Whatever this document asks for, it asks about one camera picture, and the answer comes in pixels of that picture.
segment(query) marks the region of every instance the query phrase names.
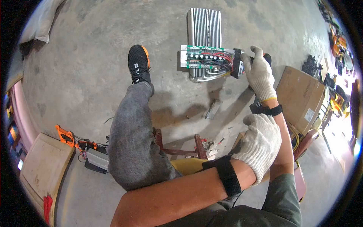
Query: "aluminum heat sink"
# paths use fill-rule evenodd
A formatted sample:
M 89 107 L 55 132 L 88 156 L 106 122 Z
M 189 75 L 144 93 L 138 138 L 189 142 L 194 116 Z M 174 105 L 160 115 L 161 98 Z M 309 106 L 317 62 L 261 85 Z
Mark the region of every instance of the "aluminum heat sink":
M 188 45 L 222 47 L 221 11 L 191 8 L 187 14 Z M 206 69 L 190 69 L 192 78 L 208 77 Z

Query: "forearm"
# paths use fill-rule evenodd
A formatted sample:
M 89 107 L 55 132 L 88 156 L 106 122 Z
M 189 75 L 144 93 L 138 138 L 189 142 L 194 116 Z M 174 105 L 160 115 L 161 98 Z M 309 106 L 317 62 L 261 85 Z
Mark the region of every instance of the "forearm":
M 242 190 L 256 181 L 252 169 L 231 160 Z M 111 226 L 158 226 L 182 218 L 227 198 L 217 169 L 127 192 L 121 198 Z
M 274 108 L 279 104 L 276 99 L 272 99 L 265 101 L 263 105 Z M 284 116 L 281 113 L 277 116 L 274 116 L 273 118 L 275 119 L 276 124 L 280 127 L 282 143 L 277 157 L 270 168 L 270 182 L 281 174 L 294 174 L 293 148 L 291 146 L 290 133 L 287 128 Z

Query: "black connector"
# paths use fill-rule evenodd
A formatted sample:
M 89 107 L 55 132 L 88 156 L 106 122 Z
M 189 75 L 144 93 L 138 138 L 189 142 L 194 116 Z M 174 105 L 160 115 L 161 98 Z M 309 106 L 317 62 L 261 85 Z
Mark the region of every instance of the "black connector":
M 233 48 L 234 50 L 234 60 L 233 60 L 233 72 L 231 72 L 231 76 L 238 79 L 239 70 L 240 70 L 240 62 L 241 62 L 241 49 Z

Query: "concrete floor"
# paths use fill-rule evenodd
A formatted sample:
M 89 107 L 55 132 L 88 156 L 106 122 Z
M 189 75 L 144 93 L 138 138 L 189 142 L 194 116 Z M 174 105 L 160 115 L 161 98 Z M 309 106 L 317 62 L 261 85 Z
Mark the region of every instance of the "concrete floor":
M 314 0 L 66 0 L 49 44 L 36 42 L 24 61 L 24 93 L 39 130 L 58 138 L 54 126 L 59 124 L 80 137 L 106 142 L 111 121 L 104 122 L 113 117 L 131 84 L 128 50 L 142 44 L 150 53 L 155 86 L 149 105 L 153 125 L 162 129 L 165 147 L 192 150 L 198 133 L 209 140 L 225 137 L 219 155 L 229 152 L 238 133 L 246 130 L 242 119 L 250 113 L 254 95 L 245 77 L 195 84 L 188 73 L 178 71 L 177 52 L 187 44 L 191 7 L 221 11 L 223 47 L 252 54 L 249 47 L 257 45 L 270 53 L 275 87 L 285 65 L 300 68 L 308 54 L 330 57 L 326 25 Z M 205 120 L 214 98 L 223 104 L 214 120 Z M 317 140 L 301 158 L 308 184 L 301 204 L 304 226 L 319 222 L 344 182 L 339 163 L 323 147 Z M 266 183 L 249 189 L 240 202 L 261 207 L 266 190 Z M 57 223 L 106 226 L 124 192 L 109 174 L 92 172 L 74 159 Z

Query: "shoe lace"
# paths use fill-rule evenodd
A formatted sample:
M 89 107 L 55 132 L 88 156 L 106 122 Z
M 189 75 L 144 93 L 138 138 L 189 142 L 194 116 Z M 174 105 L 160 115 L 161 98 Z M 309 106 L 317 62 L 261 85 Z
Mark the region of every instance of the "shoe lace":
M 134 74 L 134 79 L 132 80 L 132 84 L 134 84 L 134 82 L 135 82 L 136 80 L 140 79 L 140 78 L 142 77 L 141 75 L 142 75 L 144 72 L 150 72 L 150 70 L 151 70 L 151 67 L 150 67 L 150 68 L 148 68 L 148 69 L 145 69 L 145 70 L 141 71 L 138 75 Z

